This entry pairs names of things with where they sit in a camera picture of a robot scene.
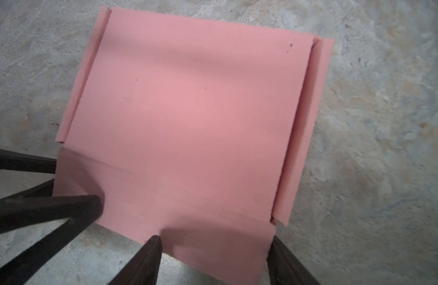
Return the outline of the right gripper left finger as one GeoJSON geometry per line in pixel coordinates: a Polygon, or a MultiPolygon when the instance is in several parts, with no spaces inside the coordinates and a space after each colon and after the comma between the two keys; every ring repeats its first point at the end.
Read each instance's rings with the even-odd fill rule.
{"type": "Polygon", "coordinates": [[[162,253],[160,236],[152,236],[109,284],[155,285],[162,253]]]}

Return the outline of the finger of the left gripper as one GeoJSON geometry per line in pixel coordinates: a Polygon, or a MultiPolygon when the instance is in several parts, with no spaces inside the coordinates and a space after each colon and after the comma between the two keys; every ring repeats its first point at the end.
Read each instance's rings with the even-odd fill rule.
{"type": "MultiPolygon", "coordinates": [[[[0,170],[55,174],[56,159],[0,149],[0,170]]],[[[51,197],[54,179],[3,199],[51,197]]]]}
{"type": "Polygon", "coordinates": [[[103,212],[96,195],[0,199],[0,237],[29,234],[0,264],[0,285],[24,285],[103,212]]]}

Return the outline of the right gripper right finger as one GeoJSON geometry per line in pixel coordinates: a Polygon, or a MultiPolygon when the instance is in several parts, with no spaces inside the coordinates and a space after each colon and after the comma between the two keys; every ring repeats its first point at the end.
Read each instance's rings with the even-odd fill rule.
{"type": "Polygon", "coordinates": [[[271,285],[320,285],[277,236],[273,238],[267,265],[271,285]]]}

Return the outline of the pink paper box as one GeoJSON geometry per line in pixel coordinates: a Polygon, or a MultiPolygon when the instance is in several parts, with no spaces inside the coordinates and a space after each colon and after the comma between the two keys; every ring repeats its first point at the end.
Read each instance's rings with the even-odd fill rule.
{"type": "Polygon", "coordinates": [[[256,285],[287,224],[333,39],[100,9],[56,141],[54,195],[231,285],[256,285]]]}

